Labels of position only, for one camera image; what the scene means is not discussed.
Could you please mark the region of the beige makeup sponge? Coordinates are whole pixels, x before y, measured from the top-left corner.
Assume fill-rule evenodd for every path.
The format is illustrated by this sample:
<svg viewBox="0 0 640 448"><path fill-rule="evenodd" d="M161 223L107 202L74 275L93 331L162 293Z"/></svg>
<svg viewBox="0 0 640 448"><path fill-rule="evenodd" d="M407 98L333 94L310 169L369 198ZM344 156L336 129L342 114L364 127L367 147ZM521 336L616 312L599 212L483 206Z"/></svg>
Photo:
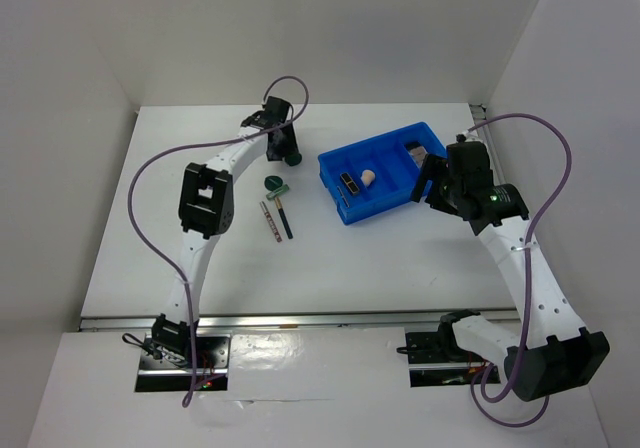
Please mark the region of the beige makeup sponge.
<svg viewBox="0 0 640 448"><path fill-rule="evenodd" d="M362 171L360 180L365 188L370 187L376 180L376 173L370 169Z"/></svg>

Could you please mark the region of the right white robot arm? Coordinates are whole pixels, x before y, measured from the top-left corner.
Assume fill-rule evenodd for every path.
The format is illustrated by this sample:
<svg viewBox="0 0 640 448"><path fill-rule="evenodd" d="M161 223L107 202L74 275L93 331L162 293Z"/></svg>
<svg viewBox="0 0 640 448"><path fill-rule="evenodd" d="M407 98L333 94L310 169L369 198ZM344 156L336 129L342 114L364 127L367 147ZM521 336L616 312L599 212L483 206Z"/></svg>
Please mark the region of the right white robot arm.
<svg viewBox="0 0 640 448"><path fill-rule="evenodd" d="M441 317L436 347L448 360L475 353L503 370L507 389L529 402L589 383L610 352L571 307L537 245L531 216L512 184L494 182L486 146L465 138L427 155L414 201L461 218L495 261L521 320L508 333L476 310Z"/></svg>

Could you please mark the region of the black square powder compact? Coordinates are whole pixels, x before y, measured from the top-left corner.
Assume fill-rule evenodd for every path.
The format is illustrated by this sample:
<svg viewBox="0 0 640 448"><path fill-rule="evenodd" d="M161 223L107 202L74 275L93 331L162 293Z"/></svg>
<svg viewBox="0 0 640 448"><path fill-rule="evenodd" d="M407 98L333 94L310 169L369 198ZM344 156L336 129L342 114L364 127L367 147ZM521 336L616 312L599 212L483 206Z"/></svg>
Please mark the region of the black square powder compact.
<svg viewBox="0 0 640 448"><path fill-rule="evenodd" d="M408 152L412 152L415 150L425 152L424 146L417 141L408 142L404 145L404 147Z"/></svg>

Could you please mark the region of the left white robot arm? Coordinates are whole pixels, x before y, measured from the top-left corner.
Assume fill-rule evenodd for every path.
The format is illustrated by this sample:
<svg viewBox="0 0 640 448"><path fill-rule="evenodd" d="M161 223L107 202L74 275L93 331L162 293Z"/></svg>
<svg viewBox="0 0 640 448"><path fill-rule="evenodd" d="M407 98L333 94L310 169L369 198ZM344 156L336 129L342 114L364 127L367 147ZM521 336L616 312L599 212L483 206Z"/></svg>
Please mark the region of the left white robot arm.
<svg viewBox="0 0 640 448"><path fill-rule="evenodd" d="M199 299L215 245L234 218L234 183L259 157L297 163L301 159L290 102L269 96L262 108L243 120L239 141L205 163L190 163L183 175L178 217L183 245L177 281L152 326L152 341L176 367L196 358L193 334Z"/></svg>

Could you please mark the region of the clear eyeshadow palette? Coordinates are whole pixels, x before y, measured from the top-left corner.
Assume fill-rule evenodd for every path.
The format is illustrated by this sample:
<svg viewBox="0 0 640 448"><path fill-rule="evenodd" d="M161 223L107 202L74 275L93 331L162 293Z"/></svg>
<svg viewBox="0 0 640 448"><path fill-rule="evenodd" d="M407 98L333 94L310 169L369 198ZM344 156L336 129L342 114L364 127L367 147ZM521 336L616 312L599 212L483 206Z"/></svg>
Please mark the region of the clear eyeshadow palette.
<svg viewBox="0 0 640 448"><path fill-rule="evenodd" d="M427 158L429 153L422 145L414 146L412 148L407 149L411 159L416 164L416 166L421 169L424 163L424 160Z"/></svg>

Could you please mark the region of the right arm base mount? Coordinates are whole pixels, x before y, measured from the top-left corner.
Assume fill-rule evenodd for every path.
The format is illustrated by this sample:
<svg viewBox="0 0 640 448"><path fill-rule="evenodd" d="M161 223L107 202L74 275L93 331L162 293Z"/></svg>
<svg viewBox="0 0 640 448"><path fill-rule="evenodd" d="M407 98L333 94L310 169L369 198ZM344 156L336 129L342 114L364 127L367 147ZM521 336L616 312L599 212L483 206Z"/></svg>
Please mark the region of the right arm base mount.
<svg viewBox="0 0 640 448"><path fill-rule="evenodd" d="M488 366L475 353L446 351L436 332L407 332L396 352L408 362L412 388L469 385Z"/></svg>

